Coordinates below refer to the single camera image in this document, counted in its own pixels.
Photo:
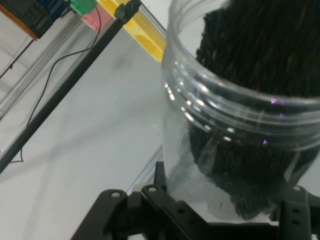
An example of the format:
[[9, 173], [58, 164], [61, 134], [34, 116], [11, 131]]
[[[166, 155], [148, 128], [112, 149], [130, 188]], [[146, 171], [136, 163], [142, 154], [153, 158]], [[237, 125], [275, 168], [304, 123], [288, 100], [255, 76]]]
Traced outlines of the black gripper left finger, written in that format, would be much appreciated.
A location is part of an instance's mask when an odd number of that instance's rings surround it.
[[208, 224], [184, 201], [167, 193], [164, 163], [155, 165], [153, 184], [127, 195], [103, 191], [75, 231], [74, 240], [206, 240]]

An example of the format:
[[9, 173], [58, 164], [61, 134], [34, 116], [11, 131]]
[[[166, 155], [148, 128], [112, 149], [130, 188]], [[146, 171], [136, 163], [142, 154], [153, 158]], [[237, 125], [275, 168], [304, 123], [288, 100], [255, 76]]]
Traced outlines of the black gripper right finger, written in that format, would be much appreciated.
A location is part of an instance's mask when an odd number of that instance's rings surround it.
[[296, 185], [287, 191], [271, 214], [278, 222], [279, 240], [320, 238], [320, 197]]

